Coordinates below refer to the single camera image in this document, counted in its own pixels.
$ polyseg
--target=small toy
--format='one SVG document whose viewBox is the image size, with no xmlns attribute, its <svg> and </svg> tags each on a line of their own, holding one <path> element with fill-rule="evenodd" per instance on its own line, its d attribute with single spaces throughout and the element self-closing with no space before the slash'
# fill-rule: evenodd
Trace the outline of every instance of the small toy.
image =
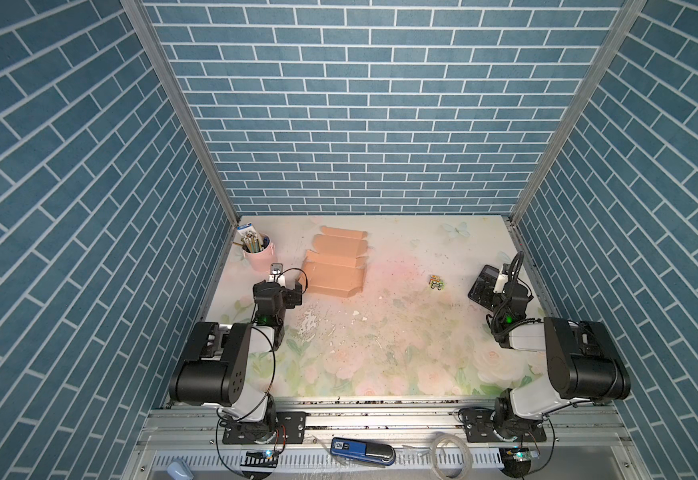
<svg viewBox="0 0 698 480">
<path fill-rule="evenodd" d="M 432 288 L 436 287 L 438 290 L 442 290 L 445 286 L 445 282 L 443 282 L 443 279 L 441 279 L 438 275 L 432 275 L 429 279 L 429 286 Z"/>
</svg>

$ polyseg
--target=aluminum frame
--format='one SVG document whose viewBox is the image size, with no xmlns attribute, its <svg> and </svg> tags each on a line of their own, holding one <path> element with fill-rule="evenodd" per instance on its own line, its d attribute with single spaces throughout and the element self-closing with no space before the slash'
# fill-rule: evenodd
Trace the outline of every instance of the aluminum frame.
<svg viewBox="0 0 698 480">
<path fill-rule="evenodd" d="M 184 128 L 186 137 L 189 139 L 191 147 L 194 149 L 200 165 L 205 171 L 205 175 L 207 175 L 210 180 L 216 197 L 219 197 L 221 207 L 226 212 L 229 220 L 233 224 L 237 224 L 240 220 L 240 216 L 237 214 L 235 205 L 231 202 L 229 194 L 227 194 L 226 188 L 224 187 L 224 183 L 221 181 L 221 176 L 219 175 L 218 169 L 215 167 L 213 157 L 208 149 L 208 144 L 205 142 L 205 139 L 202 138 L 197 120 L 195 120 L 195 116 L 189 108 L 189 103 L 187 103 L 186 97 L 184 97 L 181 91 L 179 81 L 173 74 L 173 69 L 170 66 L 168 57 L 165 55 L 165 51 L 162 49 L 162 44 L 157 37 L 157 31 L 150 20 L 146 7 L 142 0 L 121 0 L 120 3 L 123 4 L 125 14 L 133 25 L 133 30 L 136 32 L 136 37 L 141 41 L 146 56 L 149 57 L 150 62 L 152 62 L 155 74 L 160 80 L 160 84 L 165 90 L 166 95 L 168 95 L 168 100 L 173 106 L 173 110 L 175 110 L 176 117 L 178 117 L 181 126 Z"/>
<path fill-rule="evenodd" d="M 509 219 L 513 224 L 518 224 L 527 211 L 533 196 L 557 160 L 562 146 L 565 145 L 573 132 L 573 128 L 578 119 L 581 118 L 589 99 L 597 89 L 599 82 L 602 81 L 605 72 L 608 71 L 610 63 L 615 58 L 615 54 L 618 53 L 618 49 L 621 48 L 621 44 L 624 43 L 626 35 L 632 29 L 632 25 L 634 25 L 646 2 L 647 0 L 625 0 L 624 5 L 615 15 L 608 35 L 604 38 L 602 46 L 597 49 L 597 53 L 594 54 L 592 64 L 578 86 L 578 91 L 575 92 L 573 100 L 562 115 L 557 130 L 554 131 L 546 144 L 546 149 L 538 160 L 536 169 L 530 174 L 527 186 L 519 195 L 519 200 L 514 204 L 512 212 L 509 214 Z"/>
<path fill-rule="evenodd" d="M 543 280 L 541 275 L 538 273 L 536 268 L 536 261 L 533 259 L 528 249 L 525 248 L 525 239 L 519 232 L 517 225 L 512 224 L 509 221 L 505 222 L 507 230 L 509 231 L 509 237 L 512 239 L 514 248 L 520 252 L 525 253 L 525 273 L 528 274 L 530 279 L 530 285 L 533 287 L 533 294 L 538 298 L 538 302 L 541 303 L 541 307 L 550 316 L 559 316 L 559 310 L 552 299 L 552 296 L 548 292 L 546 287 L 546 282 Z"/>
<path fill-rule="evenodd" d="M 277 410 L 307 413 L 305 442 L 299 449 L 322 449 L 335 435 L 379 440 L 394 447 L 428 447 L 436 433 L 452 433 L 466 440 L 456 413 L 465 406 L 493 404 L 485 396 L 454 397 L 333 397 L 276 398 Z M 147 478 L 155 454 L 164 450 L 204 452 L 215 450 L 215 410 L 194 406 L 173 406 L 150 411 L 130 457 L 124 479 Z M 641 462 L 615 408 L 581 406 L 552 415 L 557 446 L 611 447 L 622 464 L 625 480 L 641 476 Z M 554 438 L 546 427 L 550 446 Z M 508 447 L 517 443 L 490 442 L 478 447 Z M 239 446 L 219 445 L 219 449 L 238 450 Z"/>
</svg>

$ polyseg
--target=flattened cardboard box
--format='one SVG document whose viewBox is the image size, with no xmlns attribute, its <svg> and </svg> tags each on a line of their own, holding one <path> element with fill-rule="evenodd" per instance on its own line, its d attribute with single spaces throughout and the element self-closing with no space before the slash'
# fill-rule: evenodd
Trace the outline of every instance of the flattened cardboard box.
<svg viewBox="0 0 698 480">
<path fill-rule="evenodd" d="M 302 269 L 308 291 L 348 298 L 362 292 L 365 283 L 367 232 L 323 226 L 312 241 Z"/>
</svg>

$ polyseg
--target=blue brick wall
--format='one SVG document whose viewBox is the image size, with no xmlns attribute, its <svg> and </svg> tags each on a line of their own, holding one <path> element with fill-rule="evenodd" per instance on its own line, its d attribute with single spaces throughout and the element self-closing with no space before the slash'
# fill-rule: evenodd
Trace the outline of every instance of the blue brick wall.
<svg viewBox="0 0 698 480">
<path fill-rule="evenodd" d="M 0 478 L 123 471 L 228 226 L 117 0 L 0 0 Z"/>
<path fill-rule="evenodd" d="M 622 0 L 223 3 L 146 2 L 241 213 L 507 214 Z"/>
<path fill-rule="evenodd" d="M 604 321 L 654 478 L 698 478 L 698 1 L 648 0 L 520 223 L 557 308 Z"/>
</svg>

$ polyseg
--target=black mounting plate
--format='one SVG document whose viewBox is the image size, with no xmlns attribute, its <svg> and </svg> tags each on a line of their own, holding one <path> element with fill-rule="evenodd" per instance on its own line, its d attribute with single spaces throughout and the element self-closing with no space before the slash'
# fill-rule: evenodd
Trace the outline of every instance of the black mounting plate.
<svg viewBox="0 0 698 480">
<path fill-rule="evenodd" d="M 285 427 L 287 443 L 300 445 L 304 442 L 306 412 L 277 412 L 277 425 Z M 246 425 L 245 422 L 230 424 L 224 429 L 224 445 L 261 445 L 253 441 L 253 438 L 260 437 L 261 433 L 251 432 L 251 428 L 255 428 L 255 424 Z"/>
<path fill-rule="evenodd" d="M 496 434 L 493 428 L 493 421 L 491 420 L 492 414 L 493 410 L 463 409 L 461 411 L 460 417 L 463 421 L 463 431 L 467 434 L 467 442 L 490 443 L 507 441 Z M 543 427 L 533 427 L 533 429 L 523 437 L 524 442 L 533 442 L 533 439 L 535 439 L 536 442 L 546 441 L 546 432 L 544 432 Z"/>
</svg>

